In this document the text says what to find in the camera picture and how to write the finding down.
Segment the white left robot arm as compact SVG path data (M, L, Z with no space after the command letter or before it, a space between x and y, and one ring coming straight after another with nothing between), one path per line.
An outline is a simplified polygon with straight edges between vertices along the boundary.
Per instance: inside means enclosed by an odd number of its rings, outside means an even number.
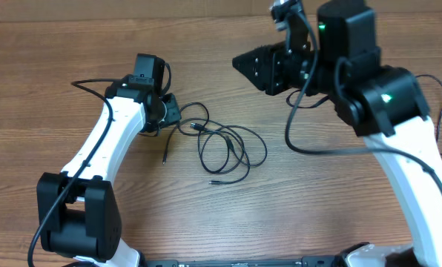
M146 266L143 254L122 239L122 218L113 184L133 139L156 137L181 120L170 65L155 55L136 56L134 71L107 79L101 115L78 153L63 169L42 174L36 186L39 227L27 253L45 251L72 258L75 266Z

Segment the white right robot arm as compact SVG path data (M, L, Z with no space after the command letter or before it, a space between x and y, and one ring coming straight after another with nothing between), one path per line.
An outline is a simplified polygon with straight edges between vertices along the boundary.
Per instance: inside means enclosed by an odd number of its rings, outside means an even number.
M361 243L330 266L442 266L442 159L429 106L407 69L382 65L375 12L364 1L328 1L312 27L301 1L276 1L271 16L283 42L232 64L270 96L289 88L323 94L365 145L334 155L373 154L387 175L412 236L408 245Z

